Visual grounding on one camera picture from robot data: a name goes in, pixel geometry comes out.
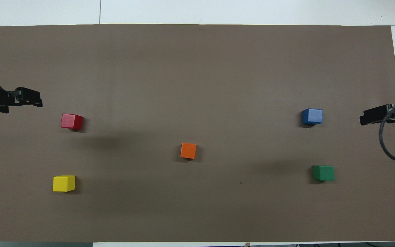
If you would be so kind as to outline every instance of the wooden block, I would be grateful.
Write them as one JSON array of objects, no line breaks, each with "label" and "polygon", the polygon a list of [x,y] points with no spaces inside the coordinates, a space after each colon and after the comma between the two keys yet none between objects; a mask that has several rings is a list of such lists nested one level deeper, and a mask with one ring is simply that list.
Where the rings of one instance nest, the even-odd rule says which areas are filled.
[{"label": "wooden block", "polygon": [[53,178],[53,191],[68,192],[75,189],[74,175],[61,175]]},{"label": "wooden block", "polygon": [[61,128],[79,131],[82,128],[83,117],[76,114],[62,114]]},{"label": "wooden block", "polygon": [[313,166],[313,178],[319,181],[334,181],[332,166]]},{"label": "wooden block", "polygon": [[196,144],[182,143],[181,157],[182,158],[195,158],[196,156]]},{"label": "wooden block", "polygon": [[315,108],[307,108],[303,111],[304,125],[319,125],[323,122],[323,110]]}]

